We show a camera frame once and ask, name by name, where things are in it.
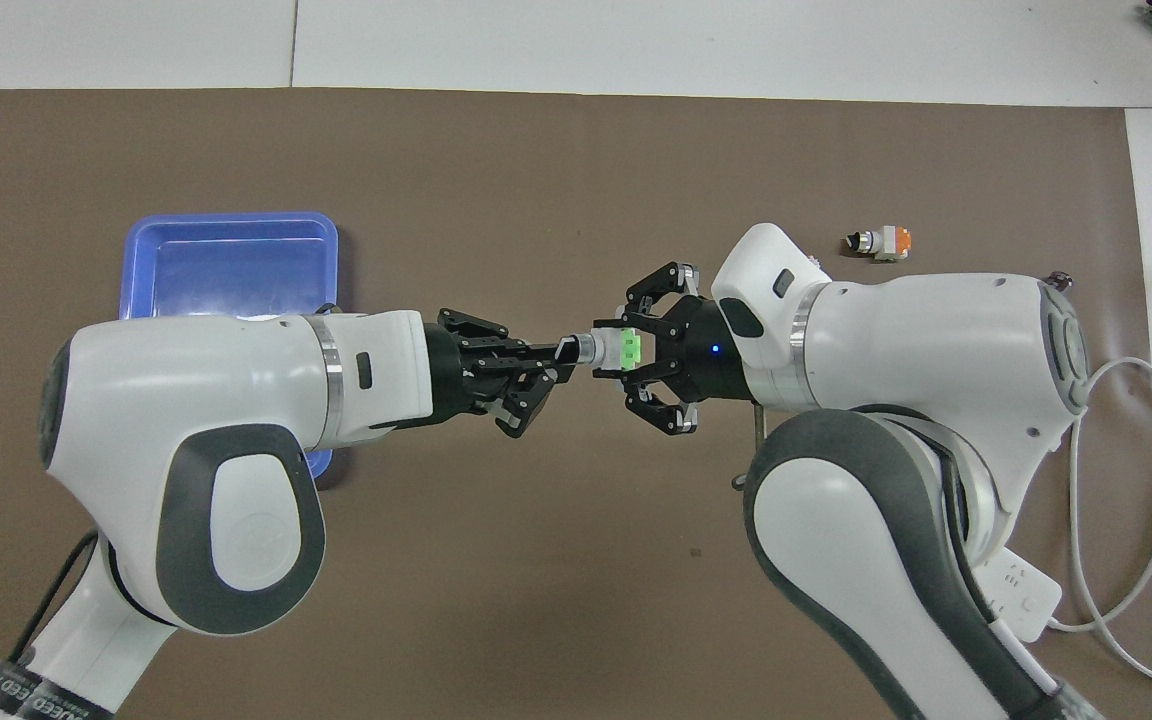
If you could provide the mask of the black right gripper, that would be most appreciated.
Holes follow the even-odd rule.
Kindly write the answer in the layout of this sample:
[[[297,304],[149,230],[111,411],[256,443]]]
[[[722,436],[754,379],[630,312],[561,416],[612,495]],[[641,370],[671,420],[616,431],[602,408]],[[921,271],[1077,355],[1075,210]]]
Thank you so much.
[[[655,361],[664,370],[621,372],[626,391],[626,409],[647,420],[668,435],[695,432],[699,425],[698,406],[707,397],[755,400],[744,373],[744,365],[733,342],[730,328],[717,301],[702,300],[699,272],[687,263],[666,263],[641,278],[626,290],[626,306],[617,319],[621,328],[673,328],[655,336]],[[677,293],[682,297],[664,316],[652,314],[652,306],[664,296]],[[649,389],[650,382],[664,382],[679,397],[677,404],[664,404]]]

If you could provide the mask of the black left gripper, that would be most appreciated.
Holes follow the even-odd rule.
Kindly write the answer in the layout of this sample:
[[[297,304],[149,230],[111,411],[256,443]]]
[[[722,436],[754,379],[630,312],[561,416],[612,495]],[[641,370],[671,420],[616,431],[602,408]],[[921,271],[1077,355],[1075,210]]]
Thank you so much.
[[[530,344],[511,338],[502,323],[448,306],[439,311],[438,324],[422,329],[431,377],[431,414],[424,420],[486,414],[517,439],[540,414],[561,376],[579,364],[581,341],[575,334],[558,343]]]

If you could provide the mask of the selector switch with green block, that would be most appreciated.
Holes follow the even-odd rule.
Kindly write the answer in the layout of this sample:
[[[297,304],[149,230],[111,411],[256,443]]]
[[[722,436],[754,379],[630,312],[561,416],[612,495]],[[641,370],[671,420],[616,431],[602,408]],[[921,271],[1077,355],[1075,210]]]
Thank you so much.
[[[643,338],[634,328],[599,327],[570,334],[558,343],[556,363],[588,365],[604,372],[631,372],[643,357]]]

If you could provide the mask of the brown table mat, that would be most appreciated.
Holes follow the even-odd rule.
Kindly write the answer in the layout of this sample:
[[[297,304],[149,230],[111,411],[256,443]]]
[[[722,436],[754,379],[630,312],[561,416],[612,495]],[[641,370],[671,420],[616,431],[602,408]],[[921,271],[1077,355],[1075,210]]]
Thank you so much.
[[[340,305],[454,306],[552,342],[667,262],[773,222],[829,274],[1074,276],[1094,363],[1147,355],[1120,109],[369,90],[0,92],[0,659],[91,521],[41,473],[52,355],[118,314],[138,219],[320,211]],[[909,258],[846,234],[901,225]],[[748,406],[669,438],[576,373],[335,457],[314,591],[179,634],[119,720],[890,720],[756,564]]]

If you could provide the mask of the blue plastic tray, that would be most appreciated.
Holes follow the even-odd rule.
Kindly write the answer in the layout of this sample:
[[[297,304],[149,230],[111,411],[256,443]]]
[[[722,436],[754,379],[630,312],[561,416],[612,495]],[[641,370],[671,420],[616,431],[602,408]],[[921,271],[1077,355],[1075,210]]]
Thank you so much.
[[[338,259],[319,211],[145,217],[126,237],[119,316],[314,313],[338,302]]]

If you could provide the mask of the white power strip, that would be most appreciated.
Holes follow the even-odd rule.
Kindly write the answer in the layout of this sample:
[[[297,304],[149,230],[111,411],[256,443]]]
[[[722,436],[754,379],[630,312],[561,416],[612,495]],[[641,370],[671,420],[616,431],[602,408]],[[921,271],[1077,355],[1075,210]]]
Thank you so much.
[[[1062,588],[1009,548],[973,566],[973,578],[988,611],[1020,642],[1034,643],[1062,598]]]

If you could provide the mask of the selector switch with orange block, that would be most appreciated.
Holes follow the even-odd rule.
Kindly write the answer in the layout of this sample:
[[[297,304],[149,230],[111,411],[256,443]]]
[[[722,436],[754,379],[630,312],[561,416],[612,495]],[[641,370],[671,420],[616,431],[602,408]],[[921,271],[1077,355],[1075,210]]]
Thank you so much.
[[[852,232],[846,234],[846,250],[859,258],[876,263],[900,263],[909,258],[914,249],[914,234],[901,225],[882,225],[877,232]]]

